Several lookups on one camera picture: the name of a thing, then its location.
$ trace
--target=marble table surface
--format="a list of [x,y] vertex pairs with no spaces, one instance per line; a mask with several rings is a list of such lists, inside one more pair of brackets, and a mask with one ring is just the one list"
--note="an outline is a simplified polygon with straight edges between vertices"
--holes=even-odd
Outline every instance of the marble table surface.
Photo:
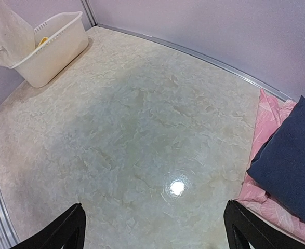
[[223,211],[248,162],[259,89],[94,27],[47,86],[0,107],[0,188],[20,240],[73,203],[85,248],[228,248]]

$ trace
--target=yellow object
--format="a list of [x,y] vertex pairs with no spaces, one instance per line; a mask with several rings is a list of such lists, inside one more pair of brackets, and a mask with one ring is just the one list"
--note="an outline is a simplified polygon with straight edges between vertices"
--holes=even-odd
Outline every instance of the yellow object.
[[42,45],[43,43],[47,42],[47,41],[48,41],[48,37],[44,37],[44,38],[40,41],[40,43],[38,44],[38,47],[39,47],[40,45]]

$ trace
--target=pink fabric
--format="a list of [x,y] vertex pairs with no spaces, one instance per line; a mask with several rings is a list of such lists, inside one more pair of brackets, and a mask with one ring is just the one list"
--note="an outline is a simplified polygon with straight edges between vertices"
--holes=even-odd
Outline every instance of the pink fabric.
[[[279,107],[277,98],[267,96],[261,90],[248,167],[262,144],[288,117],[295,105],[294,101],[287,100]],[[266,194],[247,173],[238,201],[270,223],[305,241],[305,223],[291,215],[277,201]]]

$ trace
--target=lavender wall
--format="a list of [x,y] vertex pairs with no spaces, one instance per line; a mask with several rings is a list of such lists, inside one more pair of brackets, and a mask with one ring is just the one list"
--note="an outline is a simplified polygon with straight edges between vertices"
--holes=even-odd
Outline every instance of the lavender wall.
[[[6,3],[25,19],[31,26],[36,27],[48,18],[60,12],[83,11],[80,0],[5,0]],[[89,29],[87,17],[83,11],[83,24]],[[14,91],[23,78],[15,71],[0,67],[0,104]]]
[[227,63],[305,96],[305,0],[90,0],[99,23]]

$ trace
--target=white cloth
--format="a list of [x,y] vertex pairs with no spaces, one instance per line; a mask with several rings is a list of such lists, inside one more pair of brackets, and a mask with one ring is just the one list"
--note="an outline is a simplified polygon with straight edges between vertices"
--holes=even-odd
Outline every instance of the white cloth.
[[35,46],[33,28],[0,0],[0,65],[15,65]]

